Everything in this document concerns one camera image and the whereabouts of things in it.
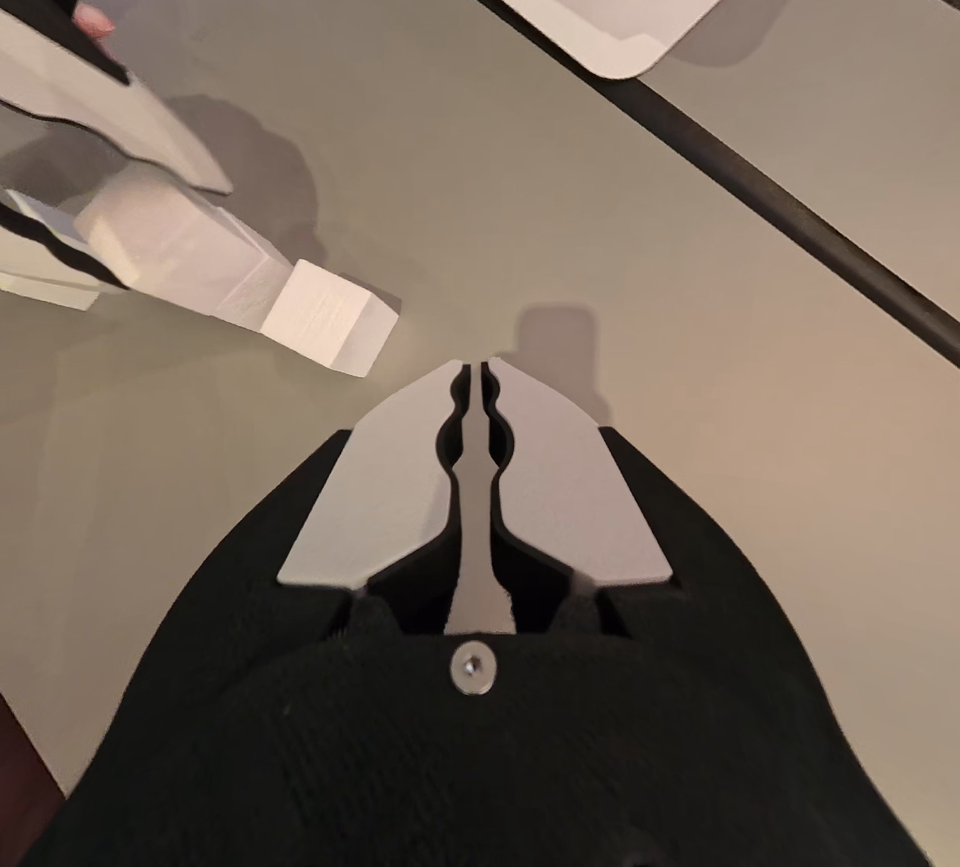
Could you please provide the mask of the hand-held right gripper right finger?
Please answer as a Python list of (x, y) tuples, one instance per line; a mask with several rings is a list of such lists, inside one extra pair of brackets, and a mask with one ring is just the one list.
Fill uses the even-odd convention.
[(481, 370), (490, 561), (515, 631), (545, 633), (570, 596), (670, 581), (673, 570), (600, 425), (501, 357)]

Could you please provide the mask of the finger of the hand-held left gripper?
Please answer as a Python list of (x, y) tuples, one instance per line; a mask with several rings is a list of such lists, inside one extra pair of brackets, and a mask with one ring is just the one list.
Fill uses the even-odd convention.
[(34, 27), (1, 13), (1, 100), (20, 114), (86, 129), (194, 189), (233, 183), (197, 135), (136, 76), (118, 81)]
[(1, 190), (2, 291), (86, 311), (128, 290), (92, 251), (75, 218), (15, 190)]

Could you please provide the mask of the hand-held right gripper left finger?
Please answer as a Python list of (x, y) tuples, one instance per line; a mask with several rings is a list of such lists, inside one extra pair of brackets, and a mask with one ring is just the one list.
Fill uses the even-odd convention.
[(288, 587), (381, 598), (400, 628), (441, 634), (462, 561), (460, 491), (471, 366), (449, 361), (349, 433), (277, 575)]

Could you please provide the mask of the person's left hand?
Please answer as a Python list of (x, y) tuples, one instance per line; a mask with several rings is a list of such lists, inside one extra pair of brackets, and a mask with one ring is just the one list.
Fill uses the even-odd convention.
[(108, 39), (115, 30), (114, 21), (101, 9), (83, 1), (78, 1), (76, 4), (72, 21), (82, 33), (97, 44), (101, 44)]

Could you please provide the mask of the person's dark red shorts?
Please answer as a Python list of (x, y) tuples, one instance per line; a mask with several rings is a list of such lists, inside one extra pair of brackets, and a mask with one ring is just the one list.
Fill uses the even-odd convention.
[(65, 794), (1, 698), (1, 865), (17, 866), (65, 802)]

